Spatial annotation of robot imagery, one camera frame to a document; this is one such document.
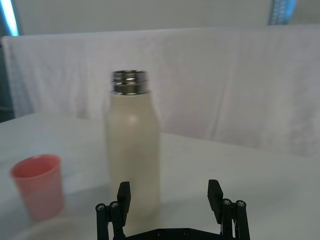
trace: white backdrop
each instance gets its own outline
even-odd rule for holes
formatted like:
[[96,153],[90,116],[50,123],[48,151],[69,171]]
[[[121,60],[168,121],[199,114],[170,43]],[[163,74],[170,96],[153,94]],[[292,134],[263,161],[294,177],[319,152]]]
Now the white backdrop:
[[101,119],[114,70],[149,73],[165,132],[320,157],[320,27],[5,37],[17,117]]

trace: screw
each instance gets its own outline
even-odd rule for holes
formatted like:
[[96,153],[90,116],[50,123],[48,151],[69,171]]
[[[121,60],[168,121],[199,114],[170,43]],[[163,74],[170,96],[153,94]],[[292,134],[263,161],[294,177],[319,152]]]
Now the screw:
[[102,210],[102,209],[104,209],[104,208],[105,208],[105,206],[104,206],[103,204],[97,206],[97,209],[98,209],[98,210]]
[[158,232],[157,232],[157,235],[158,236],[163,236],[165,233],[164,233],[164,231],[163,230],[159,230]]
[[118,203],[117,203],[117,202],[111,203],[111,207],[112,207],[112,208],[118,207]]
[[238,201],[237,203],[236,203],[239,207],[244,207],[246,204],[245,204],[245,202],[243,202],[243,201]]
[[190,235],[190,231],[189,231],[188,229],[185,229],[185,230],[183,231],[183,235],[189,236],[189,235]]
[[224,203],[225,205],[230,205],[230,204],[231,204],[231,201],[230,201],[229,199],[225,199],[225,200],[223,200],[223,203]]

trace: pink cup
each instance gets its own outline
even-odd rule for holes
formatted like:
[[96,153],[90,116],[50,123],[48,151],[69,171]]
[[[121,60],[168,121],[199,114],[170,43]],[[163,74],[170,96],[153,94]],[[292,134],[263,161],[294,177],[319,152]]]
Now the pink cup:
[[11,176],[35,220],[55,216],[64,205],[60,158],[52,154],[32,156],[18,162]]

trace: cup rim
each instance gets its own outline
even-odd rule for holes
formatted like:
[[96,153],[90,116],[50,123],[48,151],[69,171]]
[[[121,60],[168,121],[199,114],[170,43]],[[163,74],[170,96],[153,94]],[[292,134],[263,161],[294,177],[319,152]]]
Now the cup rim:
[[[39,174],[37,176],[27,176],[27,177],[20,177],[20,176],[15,176],[14,175],[14,170],[17,169],[21,164],[24,163],[24,161],[27,161],[29,159],[33,159],[33,158],[37,158],[37,157],[55,157],[58,161],[58,165],[53,167],[52,169],[50,169],[49,171],[45,172],[45,173],[42,173],[42,174]],[[60,164],[61,164],[61,158],[56,155],[56,154],[50,154],[50,153],[45,153],[45,154],[38,154],[38,155],[34,155],[34,156],[30,156],[30,157],[27,157],[19,162],[17,162],[10,170],[10,175],[13,179],[15,180],[32,180],[32,179],[37,179],[37,178],[40,178],[40,177],[43,177],[43,176],[46,176],[46,175],[49,175],[50,173],[54,172],[56,169],[58,169],[60,167]]]

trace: white table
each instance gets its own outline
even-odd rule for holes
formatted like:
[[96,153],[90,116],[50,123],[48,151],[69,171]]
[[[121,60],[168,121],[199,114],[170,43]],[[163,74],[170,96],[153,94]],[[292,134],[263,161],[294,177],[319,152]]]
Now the white table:
[[[29,219],[9,176],[18,161],[62,157],[65,208]],[[320,160],[163,134],[160,228],[219,232],[207,200],[208,179],[247,203],[252,240],[319,237]],[[0,239],[95,240],[95,206],[109,204],[108,166],[99,121],[32,114],[0,124]]]

